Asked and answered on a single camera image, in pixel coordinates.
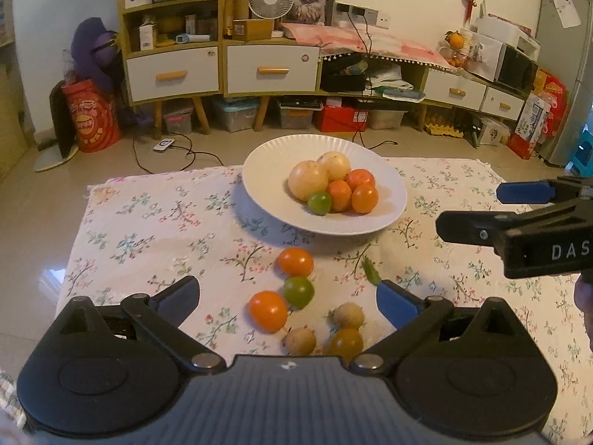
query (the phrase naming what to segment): white remote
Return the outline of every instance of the white remote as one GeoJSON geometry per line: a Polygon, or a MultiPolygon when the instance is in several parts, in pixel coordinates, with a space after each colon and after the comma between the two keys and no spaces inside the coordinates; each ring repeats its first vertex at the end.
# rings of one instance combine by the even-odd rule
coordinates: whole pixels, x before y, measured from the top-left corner
{"type": "Polygon", "coordinates": [[[175,139],[162,139],[162,141],[156,144],[152,149],[156,152],[164,152],[173,142],[175,142],[175,139]]]}

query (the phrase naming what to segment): electrical cable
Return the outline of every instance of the electrical cable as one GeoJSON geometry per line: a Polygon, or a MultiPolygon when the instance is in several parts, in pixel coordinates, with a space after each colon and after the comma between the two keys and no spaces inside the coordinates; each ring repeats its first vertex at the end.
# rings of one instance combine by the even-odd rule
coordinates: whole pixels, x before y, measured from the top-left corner
{"type": "MultiPolygon", "coordinates": [[[[179,135],[179,136],[181,136],[181,137],[183,137],[185,139],[188,139],[188,142],[189,142],[189,149],[186,148],[186,147],[179,146],[179,145],[170,145],[168,147],[169,149],[176,149],[176,150],[179,150],[179,151],[185,151],[186,152],[186,156],[185,157],[187,157],[189,155],[192,156],[192,161],[189,164],[187,164],[184,168],[179,169],[178,172],[182,172],[182,171],[188,169],[190,166],[192,166],[194,164],[194,162],[196,161],[196,156],[199,155],[199,154],[210,155],[210,156],[214,157],[220,163],[220,165],[222,167],[224,167],[224,164],[222,163],[222,160],[216,154],[212,154],[210,152],[194,151],[192,139],[190,139],[188,136],[183,135],[183,134],[179,134],[177,132],[169,132],[169,133],[172,134],[172,135],[179,135]]],[[[147,172],[149,174],[154,174],[154,172],[150,171],[149,169],[147,169],[146,167],[144,167],[142,164],[140,164],[140,161],[138,160],[138,154],[136,152],[136,133],[133,133],[132,134],[132,149],[134,151],[134,159],[135,159],[136,164],[138,165],[138,167],[140,167],[140,169],[142,169],[144,172],[147,172]]]]}
{"type": "MultiPolygon", "coordinates": [[[[351,23],[351,24],[352,24],[352,26],[354,27],[354,30],[357,32],[358,38],[360,38],[360,39],[361,39],[361,41],[362,41],[362,44],[363,44],[363,45],[364,45],[364,47],[365,47],[365,51],[367,52],[367,64],[368,64],[368,62],[369,62],[369,61],[370,61],[370,59],[371,59],[371,52],[372,52],[372,37],[371,37],[371,34],[369,33],[369,23],[368,23],[368,21],[367,21],[367,17],[366,17],[366,15],[364,15],[364,14],[363,14],[363,16],[362,16],[362,17],[364,18],[364,20],[365,20],[365,27],[366,27],[366,31],[365,31],[365,32],[366,32],[366,34],[367,34],[367,37],[368,37],[368,39],[369,39],[369,44],[370,44],[370,46],[367,46],[367,42],[364,40],[364,38],[362,37],[362,35],[361,35],[361,34],[360,34],[360,32],[358,31],[358,28],[357,28],[357,26],[354,24],[354,21],[352,20],[352,17],[350,16],[350,13],[346,13],[346,14],[348,15],[348,19],[350,20],[350,23],[351,23]]],[[[367,82],[368,82],[368,84],[369,84],[369,89],[370,89],[370,90],[371,90],[371,92],[372,92],[372,80],[371,80],[371,76],[370,76],[370,75],[368,75],[367,77],[368,77],[368,78],[367,78],[367,82]]],[[[364,91],[364,90],[362,90],[362,91],[361,91],[361,102],[362,102],[362,103],[369,103],[369,101],[370,101],[370,100],[371,100],[371,95],[369,95],[369,96],[366,96],[366,95],[365,95],[365,91],[364,91]]],[[[360,136],[360,138],[361,138],[361,144],[362,144],[362,146],[363,146],[365,149],[369,149],[370,151],[371,151],[371,150],[373,150],[373,149],[377,149],[378,147],[380,147],[380,146],[382,146],[382,145],[385,145],[385,144],[398,145],[398,143],[397,143],[397,142],[395,142],[395,141],[383,141],[383,142],[381,142],[380,144],[374,145],[373,147],[367,147],[367,145],[365,144],[365,141],[364,141],[364,139],[362,138],[362,124],[360,124],[360,125],[358,126],[358,129],[357,129],[357,130],[356,130],[356,132],[354,133],[354,135],[353,135],[353,137],[352,137],[352,142],[354,142],[354,141],[356,140],[356,138],[357,138],[357,134],[358,134],[358,135],[360,136]]]]}

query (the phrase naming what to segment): floral tablecloth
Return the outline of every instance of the floral tablecloth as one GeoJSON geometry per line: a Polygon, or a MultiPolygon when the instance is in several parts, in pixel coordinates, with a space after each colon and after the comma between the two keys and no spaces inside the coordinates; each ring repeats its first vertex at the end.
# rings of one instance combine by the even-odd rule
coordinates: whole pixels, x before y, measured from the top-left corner
{"type": "Polygon", "coordinates": [[[461,306],[501,296],[536,340],[556,373],[559,393],[545,433],[554,442],[593,428],[593,354],[583,317],[573,304],[573,276],[509,280],[490,248],[453,245],[435,233],[441,211],[525,211],[496,200],[502,179],[489,166],[462,159],[388,159],[408,190],[402,217],[364,237],[312,235],[267,215],[245,193],[241,167],[114,179],[90,190],[88,207],[66,270],[58,311],[73,296],[117,304],[132,293],[151,295],[185,275],[201,284],[198,309],[181,329],[230,362],[237,353],[286,353],[277,334],[259,332],[245,308],[262,290],[279,290],[274,262],[299,246],[315,259],[315,297],[291,312],[286,329],[315,330],[318,349],[334,329],[328,315],[354,301],[363,307],[365,346],[393,331],[379,313],[364,275],[368,256],[384,278],[417,296],[441,294],[461,306]]]}

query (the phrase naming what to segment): metal bolt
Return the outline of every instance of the metal bolt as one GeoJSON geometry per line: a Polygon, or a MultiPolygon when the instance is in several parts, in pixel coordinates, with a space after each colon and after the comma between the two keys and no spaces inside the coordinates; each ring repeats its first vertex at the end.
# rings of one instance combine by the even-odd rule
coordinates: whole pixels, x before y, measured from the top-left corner
{"type": "Polygon", "coordinates": [[[192,364],[196,368],[206,368],[207,370],[217,367],[221,358],[214,353],[200,353],[192,358],[192,364]]]}
{"type": "Polygon", "coordinates": [[[364,353],[354,358],[354,365],[361,370],[376,370],[383,366],[383,358],[373,353],[364,353]]]}

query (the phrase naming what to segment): microwave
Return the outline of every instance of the microwave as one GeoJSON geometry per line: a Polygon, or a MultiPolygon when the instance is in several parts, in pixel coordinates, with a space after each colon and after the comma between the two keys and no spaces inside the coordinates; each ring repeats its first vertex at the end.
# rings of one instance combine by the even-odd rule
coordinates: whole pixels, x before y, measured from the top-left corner
{"type": "Polygon", "coordinates": [[[520,50],[494,38],[473,34],[465,68],[492,83],[525,96],[533,90],[538,66],[520,50]]]}

